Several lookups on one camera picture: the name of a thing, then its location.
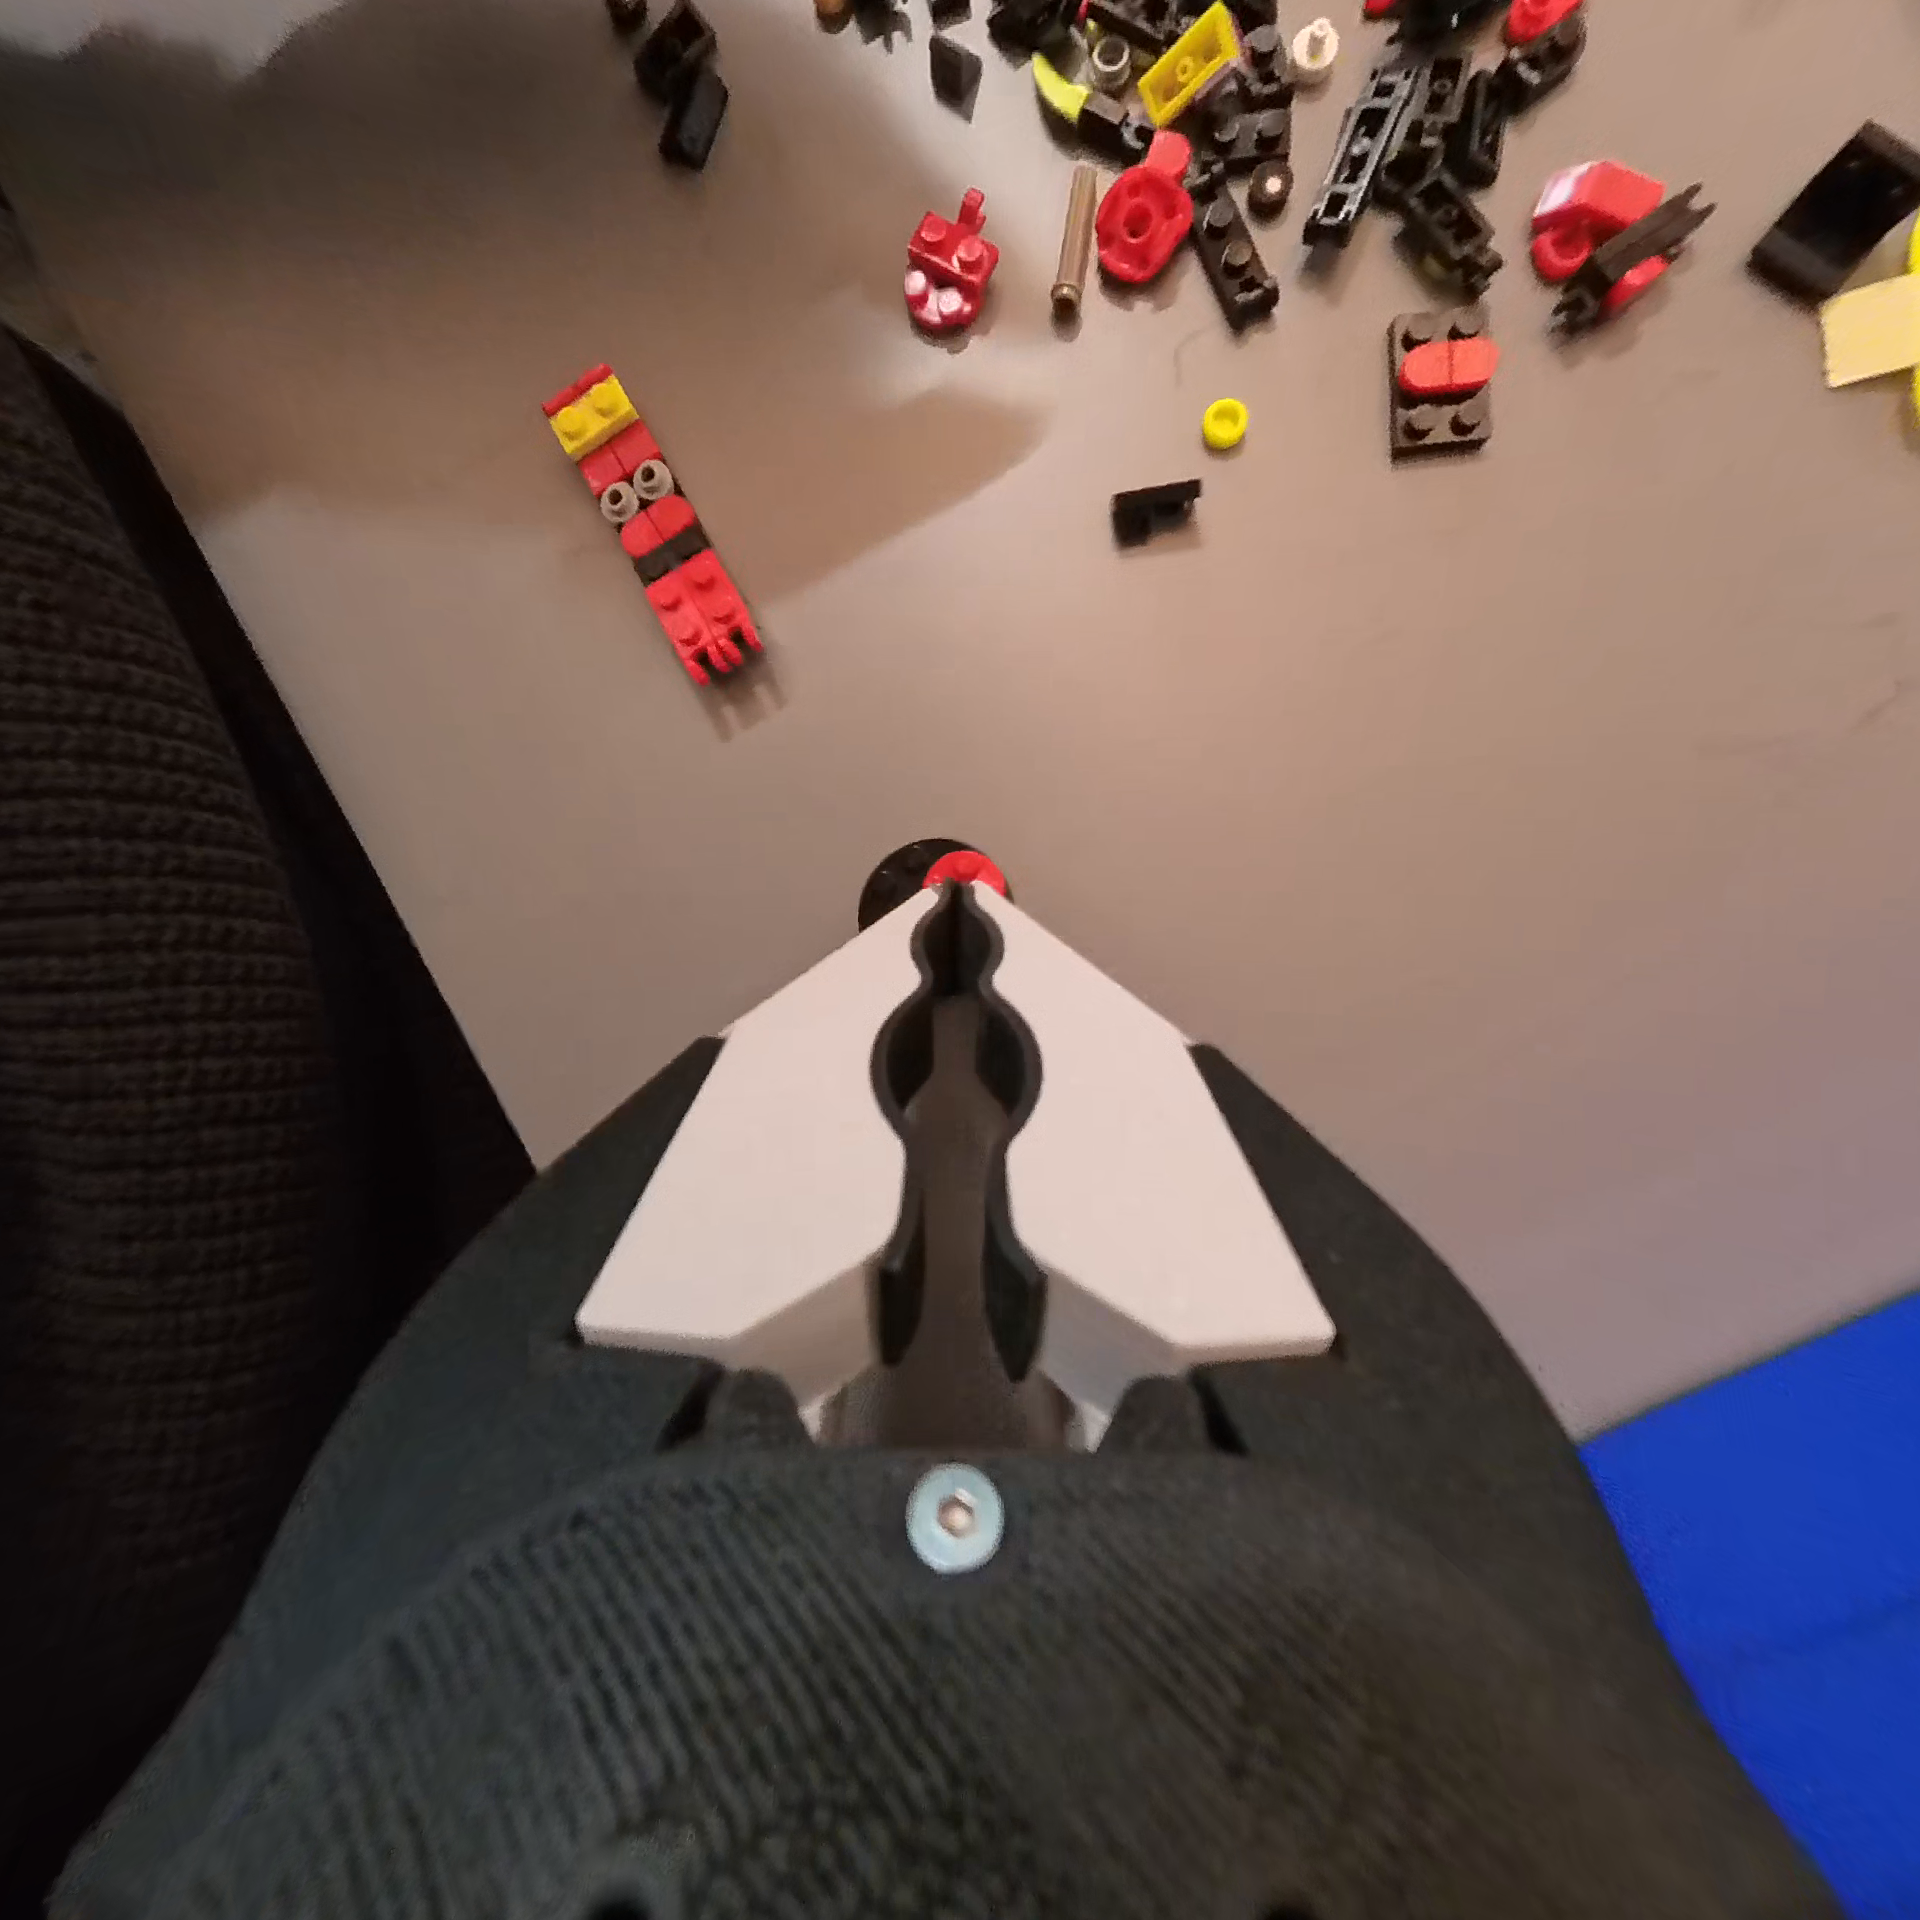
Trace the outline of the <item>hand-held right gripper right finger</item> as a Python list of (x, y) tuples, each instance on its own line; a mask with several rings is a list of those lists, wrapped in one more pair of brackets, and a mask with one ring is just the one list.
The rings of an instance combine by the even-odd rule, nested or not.
[(993, 885), (958, 885), (993, 1152), (985, 1300), (1017, 1382), (1099, 1443), (1137, 1382), (1332, 1354), (1332, 1312), (1194, 1046)]

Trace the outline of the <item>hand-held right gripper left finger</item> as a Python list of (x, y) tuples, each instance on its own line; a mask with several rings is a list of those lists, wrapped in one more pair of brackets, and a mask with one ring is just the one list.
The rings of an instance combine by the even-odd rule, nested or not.
[(874, 1261), (902, 1146), (882, 1118), (874, 1034), (923, 987), (917, 892), (728, 1023), (634, 1213), (578, 1305), (607, 1354), (777, 1377), (804, 1410), (874, 1367)]

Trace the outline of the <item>black round lego plate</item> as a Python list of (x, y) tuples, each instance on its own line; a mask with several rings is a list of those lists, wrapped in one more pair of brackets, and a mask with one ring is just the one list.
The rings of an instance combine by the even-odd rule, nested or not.
[(973, 845), (964, 835), (917, 835), (894, 845), (862, 885), (854, 894), (854, 932), (874, 927), (886, 915), (894, 915), (902, 902), (923, 894), (923, 873), (940, 852), (947, 845)]

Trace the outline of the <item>pile of lego pieces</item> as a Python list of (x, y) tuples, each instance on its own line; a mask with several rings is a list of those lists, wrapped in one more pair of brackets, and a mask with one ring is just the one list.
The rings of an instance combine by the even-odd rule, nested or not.
[[(1589, 5), (1362, 5), (1362, 17), (1391, 23), (1391, 45), (1336, 116), (1297, 245), (1336, 254), (1380, 205), (1416, 265), (1476, 300), (1503, 269), (1476, 199), (1503, 179), (1504, 124), (1581, 62)], [(1289, 210), (1295, 106), (1336, 69), (1330, 13), (1285, 27), (1280, 5), (985, 5), (985, 45), (1028, 69), (1046, 120), (1099, 164), (1100, 193), (1153, 130), (1182, 130), (1194, 232), (1180, 251), (1237, 330), (1273, 310), (1254, 224)], [(1139, 290), (1099, 254), (1090, 274)]]

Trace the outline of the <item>person's left forearm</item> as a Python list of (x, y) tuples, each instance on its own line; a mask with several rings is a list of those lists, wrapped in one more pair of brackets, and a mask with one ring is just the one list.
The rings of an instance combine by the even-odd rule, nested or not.
[(533, 1163), (9, 203), (0, 414), (0, 1881), (44, 1916)]

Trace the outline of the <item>red yellow lego assembly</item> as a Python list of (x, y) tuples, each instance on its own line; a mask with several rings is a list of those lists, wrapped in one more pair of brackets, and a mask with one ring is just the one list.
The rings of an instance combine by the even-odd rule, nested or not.
[(620, 376), (607, 359), (588, 367), (545, 399), (545, 417), (613, 525), (685, 672), (709, 690), (752, 671), (762, 660), (752, 601)]

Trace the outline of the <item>red rounded lego plate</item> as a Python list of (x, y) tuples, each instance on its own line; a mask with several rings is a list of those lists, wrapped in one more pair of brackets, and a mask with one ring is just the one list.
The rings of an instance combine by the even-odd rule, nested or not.
[(1168, 269), (1194, 232), (1188, 157), (1182, 130), (1153, 130), (1143, 157), (1100, 193), (1090, 245), (1106, 280), (1149, 286)]

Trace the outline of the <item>brown lego bar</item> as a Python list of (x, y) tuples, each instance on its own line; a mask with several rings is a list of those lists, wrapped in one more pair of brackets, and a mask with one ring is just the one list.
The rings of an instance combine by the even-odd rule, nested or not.
[(1066, 171), (1066, 210), (1062, 210), (1062, 240), (1059, 240), (1059, 265), (1052, 265), (1052, 290), (1050, 290), (1052, 325), (1075, 325), (1082, 318), (1089, 274), (1090, 274), (1099, 199), (1100, 199), (1100, 171), (1099, 171), (1099, 164), (1078, 157)]

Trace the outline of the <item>black lego slope tile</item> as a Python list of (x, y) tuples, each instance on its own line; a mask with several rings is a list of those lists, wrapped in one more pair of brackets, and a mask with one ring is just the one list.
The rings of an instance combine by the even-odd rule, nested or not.
[(729, 91), (717, 69), (696, 69), (663, 110), (661, 157), (702, 171), (720, 134)]

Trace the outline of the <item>red black lego claw assembly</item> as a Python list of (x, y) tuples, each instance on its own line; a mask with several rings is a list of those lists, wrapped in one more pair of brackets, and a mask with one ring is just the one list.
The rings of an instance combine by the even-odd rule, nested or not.
[(1700, 183), (1670, 193), (1615, 157), (1557, 170), (1532, 210), (1532, 269), (1557, 290), (1547, 325), (1579, 337), (1622, 318), (1710, 217)]

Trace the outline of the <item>small black lego plate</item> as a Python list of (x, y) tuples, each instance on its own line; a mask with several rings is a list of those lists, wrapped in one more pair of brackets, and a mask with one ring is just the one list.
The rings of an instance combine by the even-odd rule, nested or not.
[(690, 85), (712, 69), (717, 27), (693, 0), (663, 5), (655, 23), (638, 27), (634, 45), (634, 84), (655, 106), (680, 106)]

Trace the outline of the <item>black lego slope brick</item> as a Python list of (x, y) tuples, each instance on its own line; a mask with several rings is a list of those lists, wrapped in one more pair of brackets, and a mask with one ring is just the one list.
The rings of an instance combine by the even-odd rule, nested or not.
[(1795, 301), (1829, 301), (1920, 205), (1920, 150), (1865, 120), (1763, 232), (1748, 274)]

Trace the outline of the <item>blue plastic bin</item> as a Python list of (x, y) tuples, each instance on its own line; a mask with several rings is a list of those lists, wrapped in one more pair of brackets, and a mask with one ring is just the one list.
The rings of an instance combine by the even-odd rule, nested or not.
[(1581, 1450), (1716, 1736), (1847, 1916), (1920, 1910), (1920, 1300)]

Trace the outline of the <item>black plate with red tile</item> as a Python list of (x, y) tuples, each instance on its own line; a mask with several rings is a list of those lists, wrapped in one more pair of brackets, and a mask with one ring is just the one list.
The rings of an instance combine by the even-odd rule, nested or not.
[(1387, 325), (1391, 462), (1461, 456), (1490, 443), (1503, 345), (1486, 301), (1398, 311)]

